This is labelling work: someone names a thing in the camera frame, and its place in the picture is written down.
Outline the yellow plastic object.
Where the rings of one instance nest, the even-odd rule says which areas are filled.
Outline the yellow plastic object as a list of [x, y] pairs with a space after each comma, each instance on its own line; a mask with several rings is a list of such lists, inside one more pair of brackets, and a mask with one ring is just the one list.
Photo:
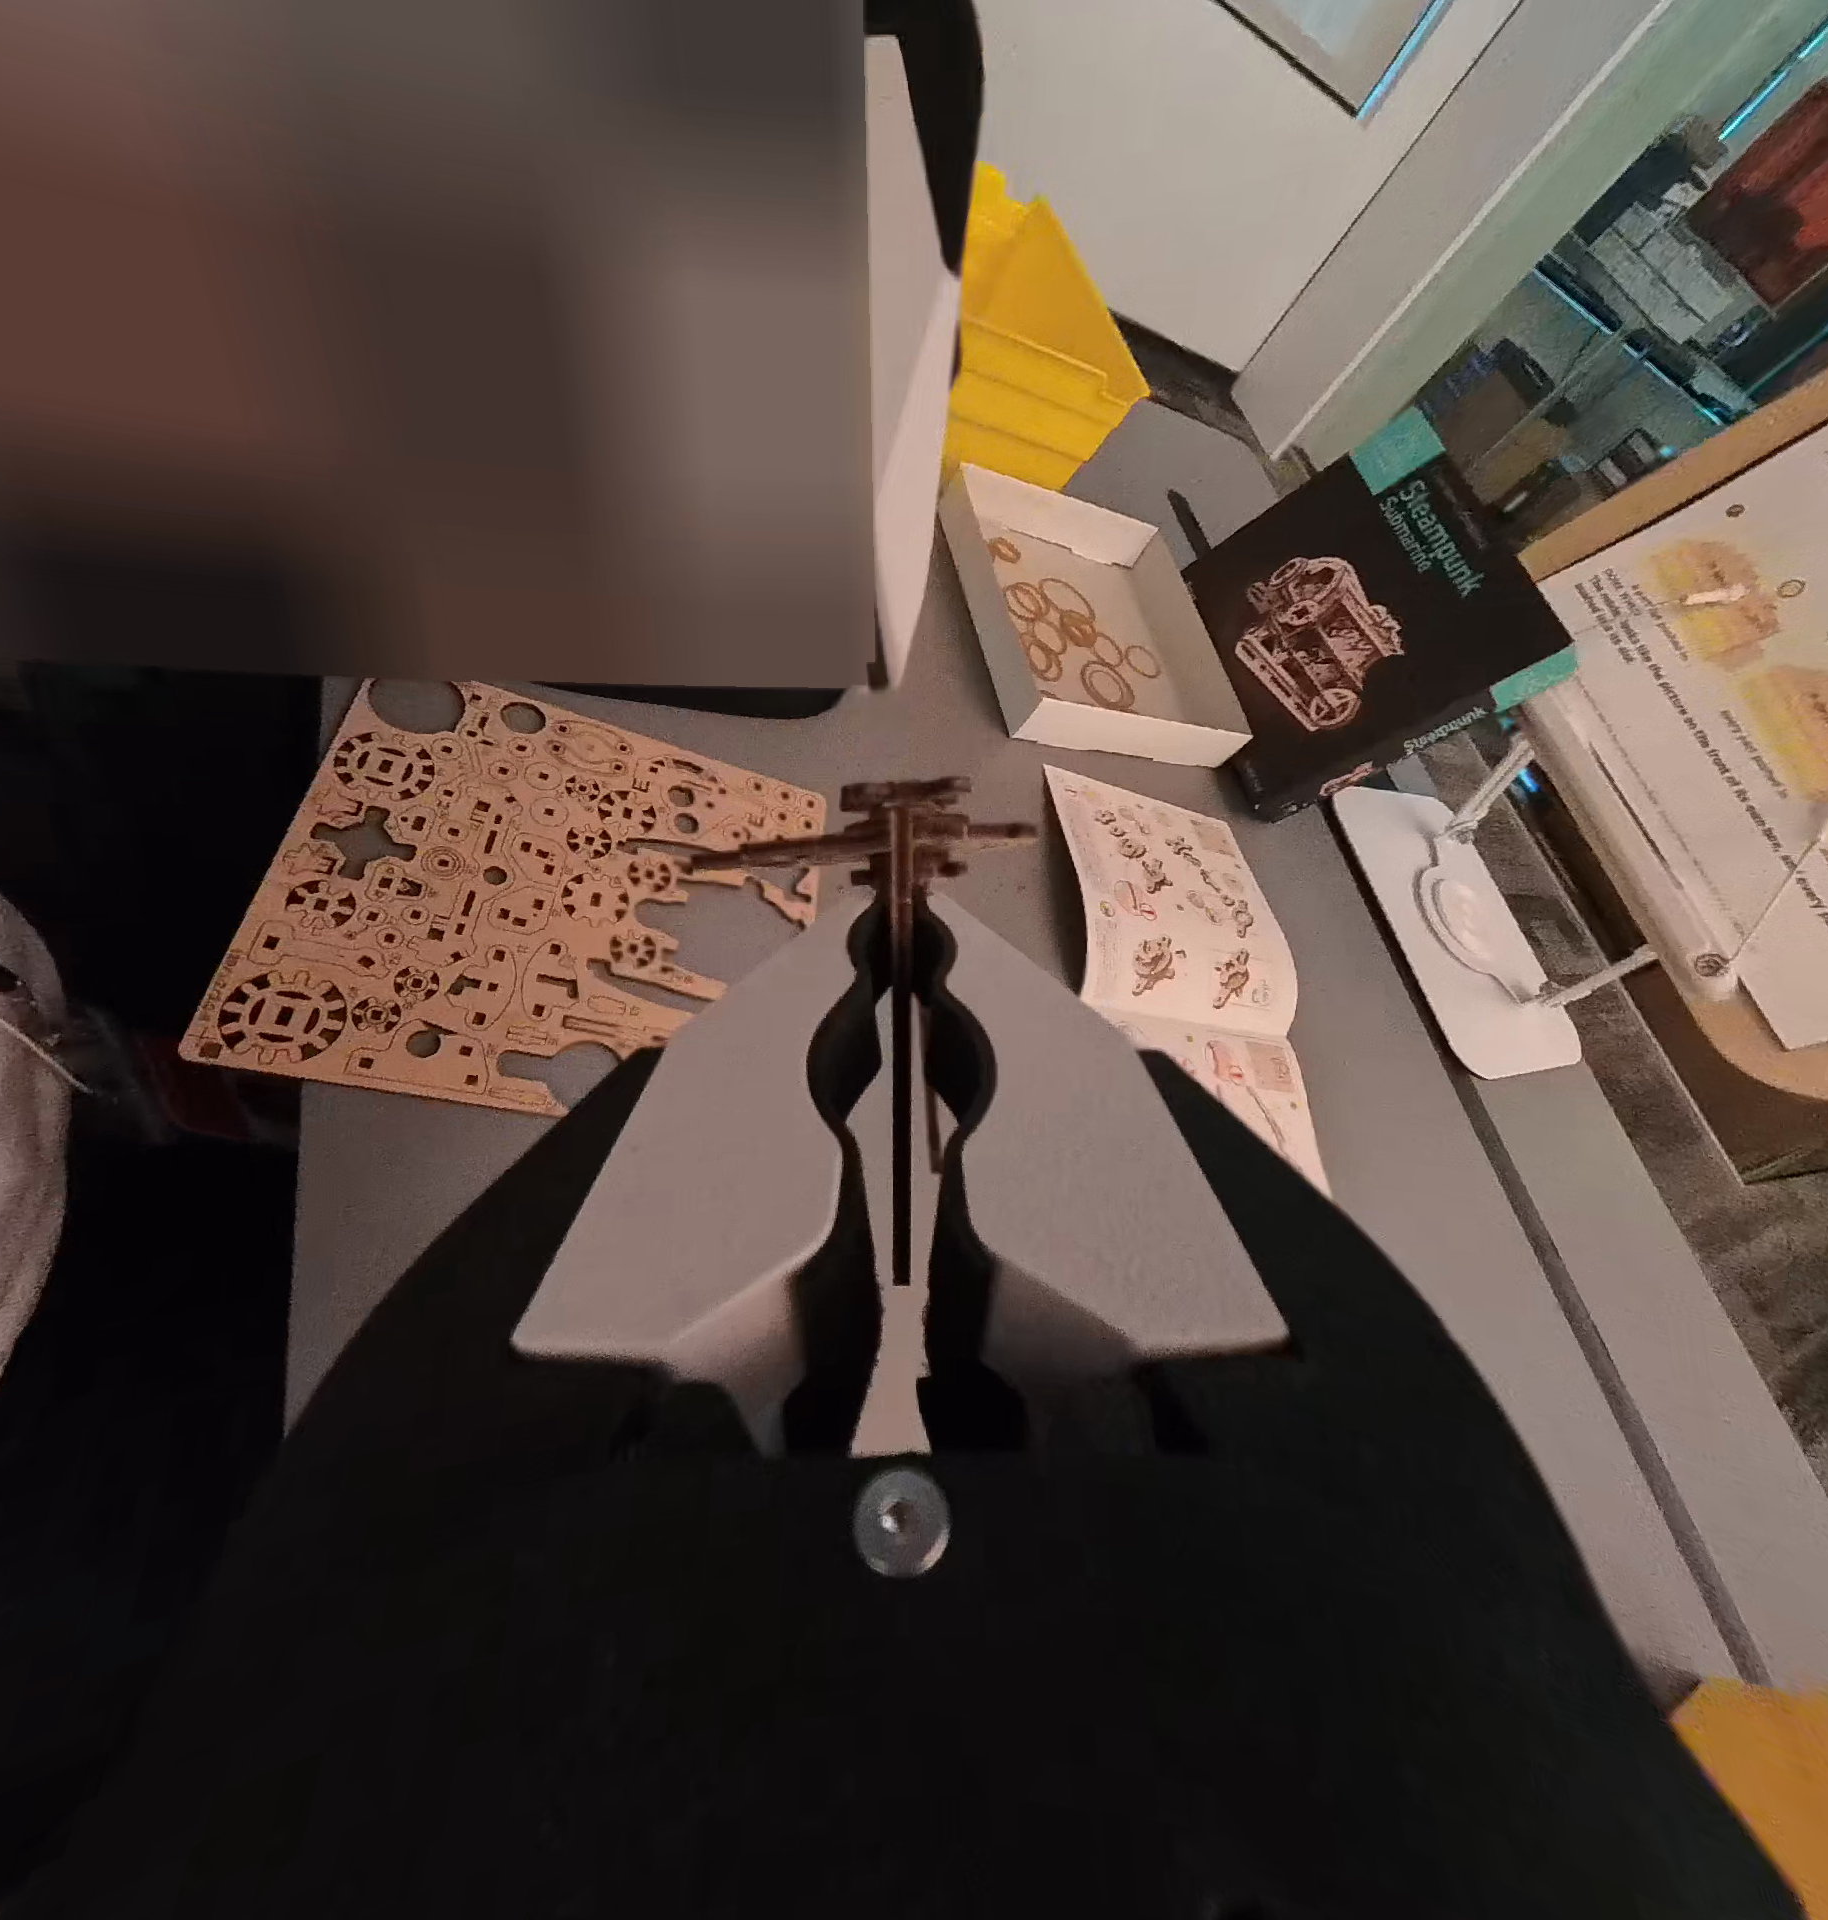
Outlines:
[[1828, 1692], [1713, 1679], [1671, 1725], [1805, 1913], [1828, 1919]]

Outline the wooden parts sheet with gears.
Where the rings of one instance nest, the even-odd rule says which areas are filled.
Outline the wooden parts sheet with gears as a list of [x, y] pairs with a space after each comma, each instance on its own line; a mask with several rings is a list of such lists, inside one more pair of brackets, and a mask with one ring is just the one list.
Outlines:
[[519, 1064], [663, 1048], [725, 984], [646, 920], [693, 853], [815, 838], [826, 795], [465, 681], [445, 731], [354, 697], [181, 1040], [190, 1065], [564, 1116]]

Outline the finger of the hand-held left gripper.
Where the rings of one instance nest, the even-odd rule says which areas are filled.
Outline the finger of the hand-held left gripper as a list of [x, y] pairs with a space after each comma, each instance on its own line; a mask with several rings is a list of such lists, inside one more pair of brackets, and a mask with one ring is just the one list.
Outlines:
[[879, 668], [902, 681], [929, 592], [958, 281], [929, 191], [901, 42], [865, 44]]

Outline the red storage crate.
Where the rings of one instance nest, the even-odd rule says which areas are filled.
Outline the red storage crate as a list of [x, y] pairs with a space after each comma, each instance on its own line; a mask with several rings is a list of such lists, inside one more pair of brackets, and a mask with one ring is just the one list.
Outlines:
[[1689, 213], [1765, 306], [1828, 273], [1828, 80], [1815, 81]]

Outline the yellow plastic bin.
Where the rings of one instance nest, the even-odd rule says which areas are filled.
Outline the yellow plastic bin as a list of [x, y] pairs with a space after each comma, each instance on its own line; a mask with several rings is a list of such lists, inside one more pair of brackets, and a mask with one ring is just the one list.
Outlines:
[[943, 478], [976, 466], [1056, 493], [1149, 393], [1061, 219], [979, 164]]

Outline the person's black trouser legs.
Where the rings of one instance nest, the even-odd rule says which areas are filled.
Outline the person's black trouser legs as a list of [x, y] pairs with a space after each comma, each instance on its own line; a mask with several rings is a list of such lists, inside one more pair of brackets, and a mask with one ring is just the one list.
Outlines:
[[82, 1038], [60, 1247], [0, 1382], [0, 1507], [232, 1507], [273, 1449], [297, 1094], [176, 1046], [316, 764], [316, 681], [19, 672], [0, 717], [0, 888]]

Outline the wooden model assembly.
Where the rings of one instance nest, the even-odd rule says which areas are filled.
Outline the wooden model assembly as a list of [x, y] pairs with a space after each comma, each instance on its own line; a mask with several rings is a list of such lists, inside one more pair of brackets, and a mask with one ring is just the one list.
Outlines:
[[876, 996], [887, 1003], [887, 1078], [891, 1114], [890, 1162], [890, 1280], [914, 1284], [915, 1142], [934, 1147], [927, 1122], [929, 1014], [917, 984], [917, 921], [929, 893], [943, 878], [962, 877], [976, 856], [1032, 847], [1034, 823], [992, 823], [972, 816], [968, 778], [869, 780], [841, 792], [841, 811], [854, 816], [854, 870], [867, 881], [876, 926], [867, 943]]

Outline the printed instruction sign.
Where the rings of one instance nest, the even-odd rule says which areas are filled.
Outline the printed instruction sign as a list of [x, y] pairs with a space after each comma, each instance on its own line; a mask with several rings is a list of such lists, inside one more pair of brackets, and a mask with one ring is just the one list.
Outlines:
[[1557, 573], [1525, 719], [1680, 984], [1828, 1044], [1828, 425]]

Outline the laminated instruction sheet on stand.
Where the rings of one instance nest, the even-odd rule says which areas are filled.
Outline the laminated instruction sheet on stand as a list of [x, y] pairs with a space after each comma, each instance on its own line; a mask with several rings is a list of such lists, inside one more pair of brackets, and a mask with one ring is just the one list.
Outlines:
[[[1828, 366], [1669, 467], [1528, 543], [1526, 573], [1544, 584], [1586, 563], [1824, 426]], [[1617, 936], [1648, 933], [1633, 874], [1607, 847], [1601, 804], [1558, 786], [1551, 809], [1561, 819], [1555, 849], [1579, 885], [1590, 926]], [[1628, 986], [1637, 1018], [1743, 1181], [1828, 1170], [1828, 1044], [1775, 1052], [1772, 1032], [1754, 1005], [1698, 1001], [1664, 967], [1633, 974]]]

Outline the illustrated instruction booklet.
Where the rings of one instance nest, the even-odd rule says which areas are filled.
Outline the illustrated instruction booklet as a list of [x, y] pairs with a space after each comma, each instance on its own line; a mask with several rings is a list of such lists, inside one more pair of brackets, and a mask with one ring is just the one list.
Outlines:
[[1056, 765], [1045, 778], [1085, 913], [1081, 999], [1329, 1194], [1291, 1044], [1299, 974], [1229, 823]]

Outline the white cardboard box tray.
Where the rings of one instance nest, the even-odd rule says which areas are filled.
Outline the white cardboard box tray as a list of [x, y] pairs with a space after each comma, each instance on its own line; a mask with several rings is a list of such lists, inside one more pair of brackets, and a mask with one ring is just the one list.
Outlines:
[[[1011, 738], [1168, 765], [1218, 767], [1249, 740], [1241, 702], [1161, 532], [1141, 519], [976, 466], [956, 467], [939, 523]], [[1038, 688], [1006, 612], [984, 539], [1015, 528], [1119, 563], [1133, 582], [1166, 678], [1153, 712], [1103, 712]]]

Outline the person's white shirt torso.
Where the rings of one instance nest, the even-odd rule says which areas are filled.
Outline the person's white shirt torso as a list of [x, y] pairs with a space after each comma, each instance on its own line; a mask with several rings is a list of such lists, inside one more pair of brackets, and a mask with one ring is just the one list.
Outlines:
[[0, 893], [0, 1380], [60, 1247], [77, 1084], [51, 1052], [62, 976], [40, 931]]

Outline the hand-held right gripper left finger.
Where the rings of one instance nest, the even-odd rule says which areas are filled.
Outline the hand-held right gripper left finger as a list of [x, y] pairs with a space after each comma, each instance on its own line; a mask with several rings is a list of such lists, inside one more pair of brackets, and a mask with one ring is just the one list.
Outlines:
[[681, 1028], [513, 1334], [730, 1396], [769, 1453], [854, 1453], [881, 1346], [852, 1116], [879, 1082], [879, 907], [841, 900]]

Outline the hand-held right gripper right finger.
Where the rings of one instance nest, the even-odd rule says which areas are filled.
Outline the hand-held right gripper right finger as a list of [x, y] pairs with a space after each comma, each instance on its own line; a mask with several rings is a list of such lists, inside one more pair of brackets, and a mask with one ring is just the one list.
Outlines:
[[929, 907], [929, 1449], [1025, 1453], [1149, 1365], [1286, 1346], [1149, 1064], [962, 907]]

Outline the white sign stand base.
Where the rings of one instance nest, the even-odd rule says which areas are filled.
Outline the white sign stand base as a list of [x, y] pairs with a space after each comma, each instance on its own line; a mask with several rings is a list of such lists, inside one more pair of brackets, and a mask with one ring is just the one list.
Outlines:
[[1451, 809], [1369, 785], [1334, 798], [1334, 825], [1465, 1070], [1512, 1081], [1579, 1065], [1573, 1018]]

